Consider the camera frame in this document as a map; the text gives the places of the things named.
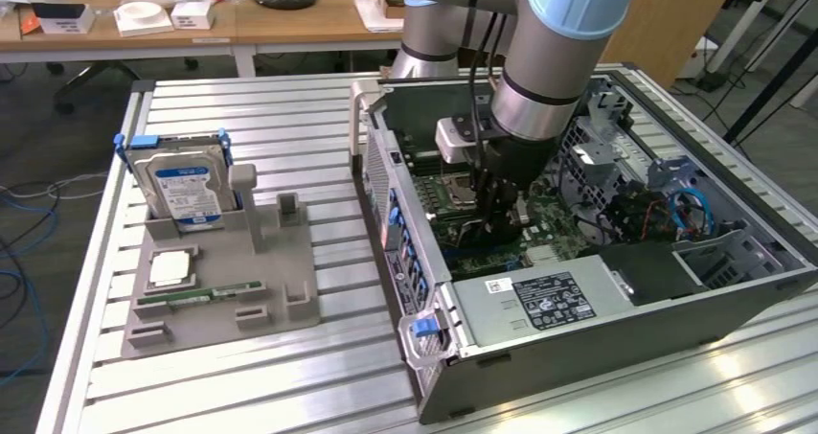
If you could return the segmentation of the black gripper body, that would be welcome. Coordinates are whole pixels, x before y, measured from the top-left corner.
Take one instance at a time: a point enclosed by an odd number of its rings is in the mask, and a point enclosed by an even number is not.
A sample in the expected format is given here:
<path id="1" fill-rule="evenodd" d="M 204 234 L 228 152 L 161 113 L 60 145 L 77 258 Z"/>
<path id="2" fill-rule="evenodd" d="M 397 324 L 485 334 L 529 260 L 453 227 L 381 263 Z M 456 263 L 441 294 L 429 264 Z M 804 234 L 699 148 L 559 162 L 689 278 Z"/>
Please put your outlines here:
<path id="1" fill-rule="evenodd" d="M 555 155 L 557 138 L 527 141 L 507 136 L 484 144 L 480 172 L 493 181 L 507 181 L 520 191 L 527 191 Z"/>

